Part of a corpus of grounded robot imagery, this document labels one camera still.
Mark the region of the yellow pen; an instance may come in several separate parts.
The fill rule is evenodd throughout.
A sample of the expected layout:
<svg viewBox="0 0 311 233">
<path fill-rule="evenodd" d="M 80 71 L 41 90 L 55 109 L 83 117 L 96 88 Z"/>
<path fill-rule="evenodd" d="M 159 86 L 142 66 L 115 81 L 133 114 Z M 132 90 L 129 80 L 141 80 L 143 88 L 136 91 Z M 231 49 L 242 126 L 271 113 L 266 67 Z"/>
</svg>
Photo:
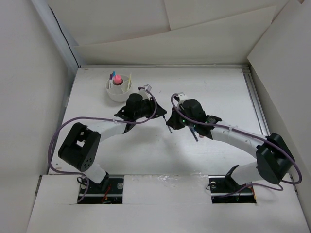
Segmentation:
<svg viewBox="0 0 311 233">
<path fill-rule="evenodd" d="M 127 88 L 126 88 L 126 92 L 129 92 L 131 85 L 132 85 L 132 74 L 130 73 L 129 75 L 129 79 L 128 79 L 128 84 L 127 84 Z"/>
</svg>

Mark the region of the pink capped clear bottle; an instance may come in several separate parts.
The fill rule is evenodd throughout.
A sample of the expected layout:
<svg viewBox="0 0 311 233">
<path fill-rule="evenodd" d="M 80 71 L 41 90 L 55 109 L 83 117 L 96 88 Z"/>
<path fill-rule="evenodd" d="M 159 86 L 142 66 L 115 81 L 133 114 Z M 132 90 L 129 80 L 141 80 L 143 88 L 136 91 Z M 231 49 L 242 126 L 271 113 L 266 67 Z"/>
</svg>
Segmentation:
<svg viewBox="0 0 311 233">
<path fill-rule="evenodd" d="M 120 74 L 116 74 L 113 77 L 113 85 L 121 85 L 123 83 L 123 79 Z"/>
</svg>

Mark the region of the purple capped white marker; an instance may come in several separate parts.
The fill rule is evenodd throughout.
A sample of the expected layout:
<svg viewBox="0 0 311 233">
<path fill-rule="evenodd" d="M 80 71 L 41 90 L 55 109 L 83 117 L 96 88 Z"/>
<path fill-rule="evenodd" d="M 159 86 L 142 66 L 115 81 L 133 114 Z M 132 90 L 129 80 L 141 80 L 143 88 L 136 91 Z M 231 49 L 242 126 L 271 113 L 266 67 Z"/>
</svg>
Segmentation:
<svg viewBox="0 0 311 233">
<path fill-rule="evenodd" d="M 112 79 L 112 73 L 111 73 L 109 76 L 109 85 L 108 85 L 109 89 L 112 87 L 112 84 L 113 84 L 113 79 Z"/>
</svg>

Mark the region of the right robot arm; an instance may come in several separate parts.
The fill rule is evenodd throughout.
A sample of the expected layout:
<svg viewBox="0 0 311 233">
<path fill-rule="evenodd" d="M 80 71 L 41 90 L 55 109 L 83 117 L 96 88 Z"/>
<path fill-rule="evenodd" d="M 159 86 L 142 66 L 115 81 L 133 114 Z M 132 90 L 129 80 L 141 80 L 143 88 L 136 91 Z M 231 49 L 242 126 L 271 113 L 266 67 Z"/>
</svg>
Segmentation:
<svg viewBox="0 0 311 233">
<path fill-rule="evenodd" d="M 225 175 L 225 186 L 236 191 L 249 182 L 265 180 L 271 184 L 284 182 L 284 176 L 295 160 L 284 139 L 277 133 L 269 136 L 250 133 L 207 115 L 196 99 L 183 93 L 171 96 L 172 114 L 167 125 L 174 130 L 189 127 L 201 137 L 229 144 L 255 158 L 255 162 L 235 165 Z"/>
</svg>

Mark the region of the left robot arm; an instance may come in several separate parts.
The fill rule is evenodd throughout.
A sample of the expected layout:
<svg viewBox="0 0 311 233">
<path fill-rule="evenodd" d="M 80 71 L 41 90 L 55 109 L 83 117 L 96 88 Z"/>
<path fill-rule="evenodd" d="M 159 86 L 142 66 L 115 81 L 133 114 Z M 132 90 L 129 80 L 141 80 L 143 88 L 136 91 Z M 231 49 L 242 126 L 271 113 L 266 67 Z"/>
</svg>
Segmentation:
<svg viewBox="0 0 311 233">
<path fill-rule="evenodd" d="M 85 174 L 97 192 L 108 188 L 108 173 L 95 164 L 100 142 L 130 131 L 141 118 L 163 117 L 167 111 L 153 97 L 131 94 L 113 120 L 104 120 L 90 126 L 75 123 L 58 151 L 58 157 Z"/>
</svg>

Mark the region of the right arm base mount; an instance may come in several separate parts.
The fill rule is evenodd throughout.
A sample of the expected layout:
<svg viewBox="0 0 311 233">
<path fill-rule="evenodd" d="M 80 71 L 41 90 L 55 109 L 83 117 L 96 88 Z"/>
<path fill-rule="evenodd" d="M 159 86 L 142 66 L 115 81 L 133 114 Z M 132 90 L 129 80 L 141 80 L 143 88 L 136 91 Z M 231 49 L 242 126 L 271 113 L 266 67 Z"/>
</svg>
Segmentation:
<svg viewBox="0 0 311 233">
<path fill-rule="evenodd" d="M 238 165 L 234 166 L 225 175 L 209 176 L 209 184 L 206 186 L 206 190 L 210 192 L 213 204 L 257 203 L 252 187 L 238 192 L 245 184 L 239 185 L 231 178 L 237 167 Z"/>
</svg>

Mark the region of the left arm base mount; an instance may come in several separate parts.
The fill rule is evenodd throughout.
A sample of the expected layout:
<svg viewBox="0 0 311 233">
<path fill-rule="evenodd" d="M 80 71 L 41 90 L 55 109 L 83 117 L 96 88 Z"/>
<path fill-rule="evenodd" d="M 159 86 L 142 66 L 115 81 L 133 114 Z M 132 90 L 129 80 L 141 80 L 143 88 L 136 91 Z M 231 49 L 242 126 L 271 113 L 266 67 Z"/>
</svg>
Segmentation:
<svg viewBox="0 0 311 233">
<path fill-rule="evenodd" d="M 122 204 L 124 176 L 113 175 L 109 178 L 105 190 L 90 181 L 85 197 L 78 204 Z"/>
</svg>

